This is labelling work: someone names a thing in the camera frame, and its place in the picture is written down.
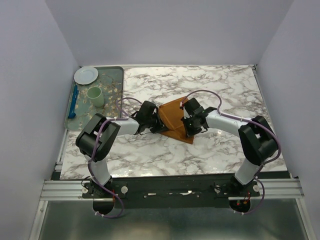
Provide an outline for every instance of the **black mounting plate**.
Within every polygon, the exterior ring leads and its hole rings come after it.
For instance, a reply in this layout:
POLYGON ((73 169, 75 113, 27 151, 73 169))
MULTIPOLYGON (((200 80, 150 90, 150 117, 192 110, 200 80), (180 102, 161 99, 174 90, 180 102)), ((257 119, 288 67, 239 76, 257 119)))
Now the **black mounting plate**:
MULTIPOLYGON (((227 192, 227 184, 233 174, 206 174, 157 177, 121 177, 112 178, 105 187, 114 191, 122 199, 126 209, 145 208, 229 208, 228 197, 259 196, 253 190, 255 181, 249 183, 238 195, 227 192), (128 191, 123 194, 121 188, 128 191)), ((84 199, 112 198, 94 182, 85 183, 88 192, 82 194, 84 199)), ((120 208, 115 201, 115 208, 120 208)))

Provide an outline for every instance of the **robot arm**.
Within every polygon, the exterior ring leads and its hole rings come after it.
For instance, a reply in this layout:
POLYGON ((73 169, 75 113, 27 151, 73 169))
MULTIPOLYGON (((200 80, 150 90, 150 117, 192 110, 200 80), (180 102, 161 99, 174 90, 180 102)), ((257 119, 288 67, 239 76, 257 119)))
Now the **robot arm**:
MULTIPOLYGON (((195 98, 190 99, 183 105, 184 117, 181 119, 186 135, 191 137, 208 128, 219 129, 240 137, 245 160, 236 171, 231 184, 239 189, 250 183, 264 161, 271 157, 278 149, 273 137, 260 127, 242 120, 234 120, 218 113, 214 107, 204 109, 195 98)), ((251 120, 263 125, 271 132, 266 119, 257 116, 251 120)))
MULTIPOLYGON (((107 119, 110 118, 105 117, 100 113, 95 114, 75 141, 75 145, 79 147, 80 152, 87 160, 92 158, 97 134, 102 124, 107 119)), ((105 158, 108 155, 116 137, 126 134, 140 134, 145 129, 150 129, 154 134, 168 130, 160 119, 158 108, 154 103, 149 101, 144 101, 140 110, 135 112, 127 120, 113 120, 107 122, 102 129, 96 153, 91 162, 91 170, 99 183, 105 185, 111 179, 105 158)))
MULTIPOLYGON (((204 109, 195 98, 185 102, 182 108, 184 117, 181 120, 187 137, 192 137, 204 130, 208 130, 208 128, 213 128, 240 138, 246 159, 232 177, 229 184, 229 192, 236 193, 249 184, 263 162, 278 149, 273 137, 262 128, 256 127, 252 123, 222 116, 214 107, 204 109)), ((97 133, 106 119, 106 117, 97 113, 76 139, 75 144, 88 160, 92 158, 97 133)), ((257 116, 251 120, 271 131, 270 126, 262 116, 257 116)), ((105 125, 99 138, 96 154, 91 163, 92 172, 102 185, 106 184, 111 178, 107 161, 104 159, 108 155, 116 137, 125 134, 140 134, 145 129, 150 129, 152 133, 161 133, 168 130, 159 117, 158 108, 149 101, 145 101, 140 110, 135 112, 128 120, 114 120, 105 125)))

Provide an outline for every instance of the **green tray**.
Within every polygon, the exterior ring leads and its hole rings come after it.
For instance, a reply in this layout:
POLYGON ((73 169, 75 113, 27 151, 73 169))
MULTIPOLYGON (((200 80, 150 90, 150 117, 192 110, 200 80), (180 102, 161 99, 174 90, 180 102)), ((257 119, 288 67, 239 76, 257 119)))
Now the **green tray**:
POLYGON ((124 87, 124 69, 120 66, 96 67, 98 70, 97 79, 88 85, 77 84, 79 93, 76 99, 74 112, 75 118, 69 119, 69 110, 74 93, 75 82, 73 81, 64 126, 70 131, 81 131, 93 115, 100 113, 107 117, 120 117, 120 111, 116 107, 116 100, 122 98, 124 87), (87 99, 87 91, 91 87, 100 87, 103 92, 104 105, 95 107, 87 99))

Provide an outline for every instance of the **table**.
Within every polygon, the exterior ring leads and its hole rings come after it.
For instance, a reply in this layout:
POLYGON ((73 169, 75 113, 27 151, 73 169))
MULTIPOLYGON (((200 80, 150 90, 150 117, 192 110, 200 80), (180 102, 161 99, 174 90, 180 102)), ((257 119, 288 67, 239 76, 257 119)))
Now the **table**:
MULTIPOLYGON (((153 101, 158 106, 199 89, 217 92, 225 113, 242 117, 262 115, 270 123, 254 73, 248 65, 134 67, 124 72, 123 97, 153 101)), ((204 108, 216 107, 219 103, 210 93, 199 92, 193 97, 204 108)), ((123 109, 133 113, 139 106, 134 101, 125 101, 123 109)), ((62 159, 62 180, 89 175, 86 160, 75 145, 79 133, 68 135, 62 159)), ((193 144, 160 134, 119 136, 107 162, 113 177, 146 177, 234 173, 244 158, 238 137, 210 129, 196 135, 193 144)), ((282 156, 263 169, 286 170, 282 156)))

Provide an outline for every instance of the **orange cardboard piece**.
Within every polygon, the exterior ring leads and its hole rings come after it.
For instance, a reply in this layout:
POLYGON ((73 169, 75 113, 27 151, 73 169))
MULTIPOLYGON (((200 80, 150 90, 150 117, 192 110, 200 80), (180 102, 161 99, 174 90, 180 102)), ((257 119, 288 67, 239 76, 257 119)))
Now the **orange cardboard piece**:
POLYGON ((194 137, 187 137, 184 124, 181 121, 184 117, 184 111, 180 109, 180 102, 183 98, 181 97, 159 106, 159 116, 164 125, 169 129, 168 131, 161 132, 161 134, 188 144, 193 144, 194 137))

